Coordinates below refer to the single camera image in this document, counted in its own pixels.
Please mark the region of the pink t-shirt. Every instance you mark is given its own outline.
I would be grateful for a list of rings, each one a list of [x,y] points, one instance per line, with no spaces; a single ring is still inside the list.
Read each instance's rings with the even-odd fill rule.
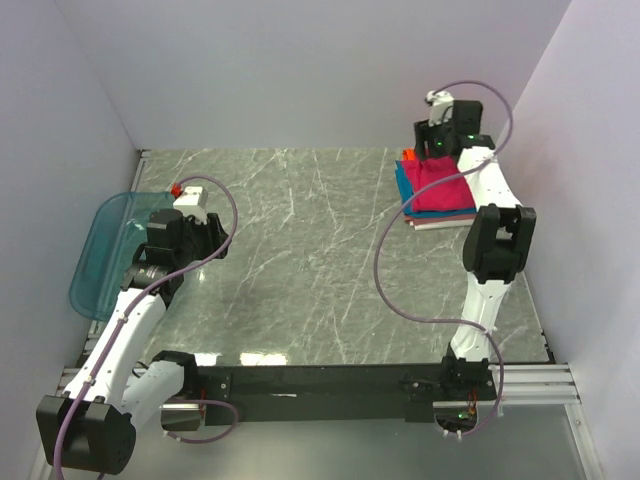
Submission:
[[[431,183],[459,173],[452,157],[404,158],[400,165],[410,184],[411,195]],[[465,179],[456,178],[420,194],[410,206],[413,212],[445,213],[474,210],[475,202]]]

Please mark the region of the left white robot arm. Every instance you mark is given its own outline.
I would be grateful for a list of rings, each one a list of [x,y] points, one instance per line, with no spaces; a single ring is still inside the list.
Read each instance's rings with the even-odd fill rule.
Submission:
[[[36,409],[46,460],[58,478],[66,468],[117,475],[131,459],[138,430],[163,405],[207,405],[192,354],[165,351],[140,377],[132,372],[185,274],[225,257],[231,241],[215,213],[150,215],[103,335],[63,394],[44,396]]]

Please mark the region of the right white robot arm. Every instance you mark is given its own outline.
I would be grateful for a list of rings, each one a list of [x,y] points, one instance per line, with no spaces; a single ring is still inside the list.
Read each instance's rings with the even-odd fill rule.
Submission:
[[[481,102],[456,100],[448,92],[429,93],[426,102],[431,112],[414,126],[415,154],[422,162],[451,157],[476,209],[462,250],[465,301],[443,360],[439,387],[446,399],[492,399],[488,336],[503,298],[526,264],[536,212],[512,193],[493,141],[481,134]]]

